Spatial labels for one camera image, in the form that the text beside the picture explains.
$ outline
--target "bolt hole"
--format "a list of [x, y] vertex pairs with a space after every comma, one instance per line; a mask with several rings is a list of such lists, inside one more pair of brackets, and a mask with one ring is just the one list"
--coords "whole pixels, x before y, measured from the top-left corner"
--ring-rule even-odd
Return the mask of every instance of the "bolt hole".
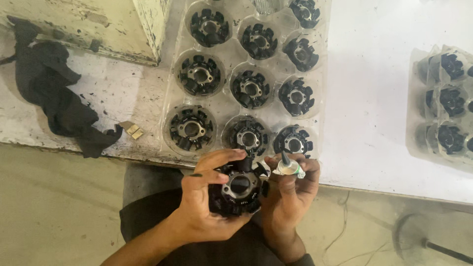
[[243, 134], [243, 138], [241, 139], [241, 141], [243, 142], [243, 145], [245, 145], [246, 147], [251, 147], [254, 145], [256, 139], [254, 139], [254, 134], [245, 133]]
[[236, 177], [230, 183], [230, 189], [233, 193], [241, 194], [250, 187], [250, 180], [247, 177]]
[[300, 104], [304, 99], [302, 98], [302, 94], [300, 92], [293, 92], [291, 94], [292, 101]]
[[289, 141], [289, 150], [291, 152], [298, 152], [301, 149], [300, 141], [292, 139]]
[[266, 46], [266, 39], [263, 36], [257, 36], [253, 41], [260, 48]]
[[217, 32], [217, 26], [213, 23], [213, 21], [206, 21], [204, 22], [203, 29], [207, 33], [216, 33]]
[[305, 60], [307, 59], [307, 57], [308, 57], [308, 56], [307, 56], [306, 51], [304, 51], [304, 50], [296, 51], [296, 58], [297, 58], [299, 61], [303, 62], [303, 61], [305, 61]]
[[250, 96], [256, 95], [257, 91], [258, 91], [258, 88], [256, 87], [255, 84], [250, 83], [250, 84], [246, 85], [246, 87], [245, 87], [245, 92]]
[[310, 18], [310, 11], [306, 8], [300, 9], [300, 14], [303, 19]]
[[199, 125], [197, 123], [189, 123], [184, 128], [184, 133], [189, 137], [195, 137], [199, 134]]
[[204, 82], [204, 81], [207, 80], [207, 78], [208, 78], [208, 76], [207, 76], [207, 72], [205, 70], [198, 69], [194, 72], [194, 79], [197, 82]]

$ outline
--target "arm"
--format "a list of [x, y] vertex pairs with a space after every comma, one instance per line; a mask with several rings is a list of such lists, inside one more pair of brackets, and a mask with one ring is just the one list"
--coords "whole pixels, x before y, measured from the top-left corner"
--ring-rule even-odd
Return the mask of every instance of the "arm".
[[[292, 154], [306, 172], [304, 179], [295, 176], [271, 175], [270, 195], [263, 201], [263, 233], [268, 245], [274, 249], [280, 260], [286, 264], [300, 260], [306, 254], [306, 247], [296, 231], [313, 199], [317, 195], [320, 166], [316, 160], [309, 160], [302, 154]], [[277, 167], [280, 155], [266, 157], [271, 170]]]
[[102, 265], [155, 266], [169, 253], [184, 244], [185, 241], [177, 237], [170, 220], [166, 219], [128, 242], [104, 261]]
[[179, 208], [154, 228], [127, 243], [102, 266], [154, 266], [188, 243], [227, 240], [250, 217], [223, 218], [209, 211], [209, 184], [225, 184], [228, 176], [214, 171], [229, 161], [242, 160], [245, 150], [220, 150], [204, 154], [193, 175], [182, 180]]

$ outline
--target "black cloth rag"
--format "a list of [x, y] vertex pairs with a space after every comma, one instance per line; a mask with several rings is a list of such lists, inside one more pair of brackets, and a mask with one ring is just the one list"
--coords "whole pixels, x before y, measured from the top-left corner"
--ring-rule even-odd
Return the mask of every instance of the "black cloth rag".
[[17, 40], [16, 80], [21, 96], [43, 109], [54, 134], [75, 138], [84, 158], [98, 158], [117, 142], [123, 128], [115, 125], [116, 131], [103, 134], [92, 127], [98, 121], [97, 112], [82, 104], [80, 97], [67, 88], [81, 77], [67, 66], [67, 49], [49, 41], [30, 46], [41, 28], [28, 20], [11, 16], [8, 19], [14, 24]]

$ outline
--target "wrist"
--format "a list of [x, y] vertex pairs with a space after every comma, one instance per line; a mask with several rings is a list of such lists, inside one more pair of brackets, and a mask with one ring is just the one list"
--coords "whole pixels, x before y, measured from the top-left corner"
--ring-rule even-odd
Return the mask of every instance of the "wrist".
[[269, 234], [265, 233], [265, 237], [268, 245], [284, 263], [296, 262], [306, 253], [306, 247], [295, 228]]
[[179, 223], [175, 221], [173, 214], [153, 228], [154, 234], [157, 239], [159, 238], [161, 245], [158, 248], [165, 248], [170, 252], [189, 243], [182, 234], [183, 230]]

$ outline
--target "person's leg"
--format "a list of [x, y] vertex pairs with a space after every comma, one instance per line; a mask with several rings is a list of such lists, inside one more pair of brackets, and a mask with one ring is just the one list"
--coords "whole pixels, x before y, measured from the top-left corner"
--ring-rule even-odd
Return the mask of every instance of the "person's leg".
[[139, 199], [181, 187], [179, 169], [127, 163], [123, 186], [123, 207]]

